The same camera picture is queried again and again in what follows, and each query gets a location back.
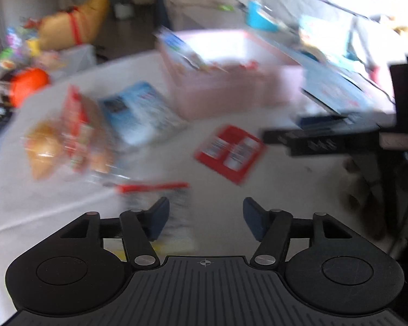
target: red snack package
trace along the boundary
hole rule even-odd
[[[75,171],[81,171],[87,159],[94,128],[89,124],[79,89],[70,86],[62,112],[65,151]]]
[[[239,185],[263,151],[257,137],[228,125],[195,153],[195,159]]]

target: orange round object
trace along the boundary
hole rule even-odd
[[[21,107],[27,97],[39,92],[50,84],[50,77],[40,68],[28,68],[11,80],[10,101],[16,108]]]

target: pink box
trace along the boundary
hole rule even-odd
[[[241,29],[175,33],[207,63],[247,64],[258,70],[237,68],[229,73],[180,71],[158,43],[166,80],[178,113],[188,120],[207,118],[252,108],[273,107],[295,101],[302,93],[303,67],[275,46]]]

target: dark floor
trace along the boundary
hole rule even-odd
[[[109,60],[154,49],[154,17],[152,6],[137,6],[135,16],[119,21],[112,15],[103,24],[95,42],[101,55]]]

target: table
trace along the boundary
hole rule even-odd
[[[99,211],[102,218],[108,218],[117,217],[123,210],[112,188],[89,182],[66,166],[51,178],[34,182],[21,137],[39,120],[60,111],[69,84],[98,97],[143,80],[170,100],[160,62],[160,55],[152,51],[75,75],[28,99],[12,122],[0,153],[0,324],[15,311],[4,275],[17,256],[87,211]],[[142,150],[129,176],[190,183],[197,255],[251,257],[258,243],[243,221],[242,200],[247,196],[266,209],[284,209],[300,218],[328,212],[362,233],[356,215],[343,209],[340,202],[339,188],[346,179],[342,156],[293,159],[284,148],[269,147],[242,186],[193,159],[196,148],[223,124],[258,135],[263,127],[294,126],[292,119],[300,111],[314,112],[318,107],[305,97],[297,105],[193,122],[171,140]],[[388,244],[382,241],[380,246]],[[305,247],[305,241],[294,241],[290,250],[293,253]]]

